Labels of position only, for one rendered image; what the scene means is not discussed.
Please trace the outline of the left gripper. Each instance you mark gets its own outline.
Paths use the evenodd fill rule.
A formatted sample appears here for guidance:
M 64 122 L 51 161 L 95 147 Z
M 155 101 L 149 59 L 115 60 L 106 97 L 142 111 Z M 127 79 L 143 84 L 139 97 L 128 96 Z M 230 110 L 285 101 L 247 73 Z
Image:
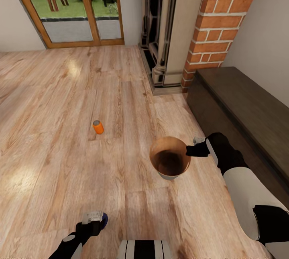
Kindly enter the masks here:
M 82 224 L 81 222 L 76 225 L 76 231 L 84 230 L 87 234 L 87 240 L 92 236 L 98 236 L 100 231 L 103 230 L 106 219 L 100 221 L 91 221 L 88 224 Z

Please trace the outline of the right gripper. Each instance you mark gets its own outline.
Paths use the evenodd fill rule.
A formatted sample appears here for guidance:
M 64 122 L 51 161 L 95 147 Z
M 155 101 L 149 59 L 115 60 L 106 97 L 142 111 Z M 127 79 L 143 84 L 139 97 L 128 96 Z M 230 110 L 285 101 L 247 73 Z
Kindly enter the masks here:
M 200 143 L 194 146 L 188 145 L 186 155 L 191 157 L 208 157 L 207 154 L 203 153 L 200 148 Z

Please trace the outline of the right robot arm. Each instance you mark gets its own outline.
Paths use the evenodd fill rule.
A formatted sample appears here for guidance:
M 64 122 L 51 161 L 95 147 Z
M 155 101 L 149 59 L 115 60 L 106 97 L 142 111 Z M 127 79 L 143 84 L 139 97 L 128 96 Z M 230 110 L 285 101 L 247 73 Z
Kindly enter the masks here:
M 274 197 L 245 163 L 239 150 L 234 150 L 222 133 L 194 137 L 186 155 L 212 155 L 221 169 L 236 216 L 244 233 L 261 242 L 274 259 L 289 259 L 289 211 Z

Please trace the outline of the can of soda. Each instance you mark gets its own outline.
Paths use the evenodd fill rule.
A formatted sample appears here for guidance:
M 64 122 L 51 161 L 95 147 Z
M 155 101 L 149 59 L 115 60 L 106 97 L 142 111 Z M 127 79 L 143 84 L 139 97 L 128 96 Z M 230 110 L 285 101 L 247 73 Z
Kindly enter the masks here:
M 104 132 L 104 128 L 102 126 L 102 123 L 99 120 L 95 120 L 93 122 L 93 127 L 94 127 L 97 134 L 102 134 Z
M 91 221 L 100 221 L 101 222 L 104 218 L 106 219 L 106 222 L 105 222 L 105 225 L 104 225 L 104 227 L 105 227 L 107 222 L 108 222 L 108 216 L 107 216 L 106 213 L 104 213 L 103 216 L 100 217 L 100 218 L 91 218 L 90 220 Z

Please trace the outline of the trash can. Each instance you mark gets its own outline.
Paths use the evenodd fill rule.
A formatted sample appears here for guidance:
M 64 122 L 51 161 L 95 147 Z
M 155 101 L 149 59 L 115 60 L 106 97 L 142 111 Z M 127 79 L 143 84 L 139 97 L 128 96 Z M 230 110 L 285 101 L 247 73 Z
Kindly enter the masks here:
M 187 171 L 191 156 L 186 155 L 186 147 L 183 141 L 171 136 L 160 137 L 152 144 L 149 158 L 162 178 L 171 181 Z

